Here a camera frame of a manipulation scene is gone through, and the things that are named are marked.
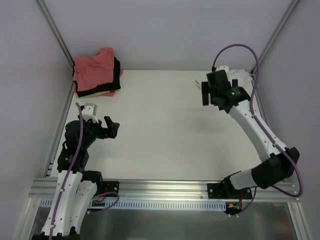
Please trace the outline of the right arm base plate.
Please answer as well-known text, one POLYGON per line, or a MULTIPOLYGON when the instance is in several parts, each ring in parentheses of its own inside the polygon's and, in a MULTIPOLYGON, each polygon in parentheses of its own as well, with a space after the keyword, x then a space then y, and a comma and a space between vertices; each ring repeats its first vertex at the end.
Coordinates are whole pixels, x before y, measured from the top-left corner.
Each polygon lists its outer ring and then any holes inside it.
POLYGON ((228 186, 226 183, 208 183, 207 196, 209 199, 223 199, 236 200, 242 198, 243 200, 251 200, 253 197, 252 190, 247 187, 240 190, 228 186))

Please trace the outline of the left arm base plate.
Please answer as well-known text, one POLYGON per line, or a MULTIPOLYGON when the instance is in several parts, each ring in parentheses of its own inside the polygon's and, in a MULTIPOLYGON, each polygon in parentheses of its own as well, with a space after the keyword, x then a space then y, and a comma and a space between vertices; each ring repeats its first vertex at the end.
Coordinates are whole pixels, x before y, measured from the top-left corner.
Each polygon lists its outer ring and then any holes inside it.
POLYGON ((119 193, 120 189, 120 182, 119 181, 111 181, 111 180, 104 180, 102 192, 107 193, 105 197, 116 197, 119 193))

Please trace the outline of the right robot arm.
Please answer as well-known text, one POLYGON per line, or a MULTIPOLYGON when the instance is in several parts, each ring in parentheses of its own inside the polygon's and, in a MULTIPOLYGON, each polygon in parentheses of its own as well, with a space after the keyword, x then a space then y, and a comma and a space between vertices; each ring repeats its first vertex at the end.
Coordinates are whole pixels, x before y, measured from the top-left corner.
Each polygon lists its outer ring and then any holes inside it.
POLYGON ((224 69, 206 75, 201 83, 202 104, 214 105, 230 115, 245 132, 253 144, 261 163, 251 169, 235 172, 225 177, 213 190, 235 198, 241 190, 259 187, 267 189, 291 177, 300 157, 295 148, 288 148, 280 141, 252 107, 252 98, 237 85, 229 81, 224 69))

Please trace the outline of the white t shirt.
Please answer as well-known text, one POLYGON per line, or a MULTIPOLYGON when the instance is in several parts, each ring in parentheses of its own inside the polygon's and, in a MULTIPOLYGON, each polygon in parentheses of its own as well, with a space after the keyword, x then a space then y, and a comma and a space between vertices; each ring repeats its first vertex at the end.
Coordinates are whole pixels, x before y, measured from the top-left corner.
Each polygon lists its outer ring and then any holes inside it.
POLYGON ((246 84, 251 83, 253 78, 250 73, 244 69, 234 69, 226 71, 228 81, 232 84, 232 80, 237 80, 239 87, 244 87, 246 84))

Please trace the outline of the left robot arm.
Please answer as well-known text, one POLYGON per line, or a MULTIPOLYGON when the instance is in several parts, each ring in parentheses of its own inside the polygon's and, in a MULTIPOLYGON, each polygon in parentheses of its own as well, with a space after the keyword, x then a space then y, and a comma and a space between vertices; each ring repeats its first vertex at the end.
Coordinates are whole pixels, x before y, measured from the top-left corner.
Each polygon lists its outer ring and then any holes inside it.
POLYGON ((65 141, 57 160, 56 188, 47 219, 34 240, 79 240, 85 214, 92 200, 120 196, 116 189, 107 189, 102 173, 86 170, 89 147, 97 139, 115 139, 120 124, 105 116, 106 127, 92 118, 73 120, 65 126, 65 141))

